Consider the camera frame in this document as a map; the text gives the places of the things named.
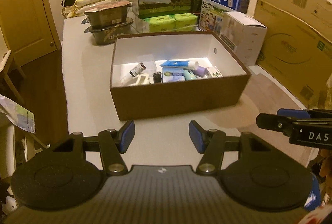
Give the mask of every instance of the stacked food container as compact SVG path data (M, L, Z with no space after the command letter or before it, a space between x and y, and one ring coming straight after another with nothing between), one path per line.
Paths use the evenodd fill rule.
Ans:
M129 1L115 1L84 12L97 45L114 43L117 36L129 34L133 19L127 18Z

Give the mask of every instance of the cow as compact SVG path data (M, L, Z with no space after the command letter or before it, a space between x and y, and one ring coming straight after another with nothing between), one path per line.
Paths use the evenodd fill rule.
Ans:
M183 6L183 0L170 0L171 6L173 7L173 10L175 9L175 6L179 6L180 8Z

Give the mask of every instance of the open box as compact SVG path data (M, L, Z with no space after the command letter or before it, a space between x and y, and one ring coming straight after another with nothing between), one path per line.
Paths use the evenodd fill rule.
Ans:
M207 60L222 77L121 87L127 64L151 54L155 61ZM212 32L168 32L121 35L114 46L110 90L120 120L160 117L234 105L248 80L249 70Z

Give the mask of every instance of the purple cap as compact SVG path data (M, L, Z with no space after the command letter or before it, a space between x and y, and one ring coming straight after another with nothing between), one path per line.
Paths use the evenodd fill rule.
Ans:
M206 68L199 66L197 70L191 70L195 75L203 78L206 72Z

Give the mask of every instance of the human hand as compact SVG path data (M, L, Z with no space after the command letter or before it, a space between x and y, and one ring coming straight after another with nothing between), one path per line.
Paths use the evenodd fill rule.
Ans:
M326 159L322 163L319 175L322 177L326 176L326 193L332 196L332 150L322 149L320 155Z

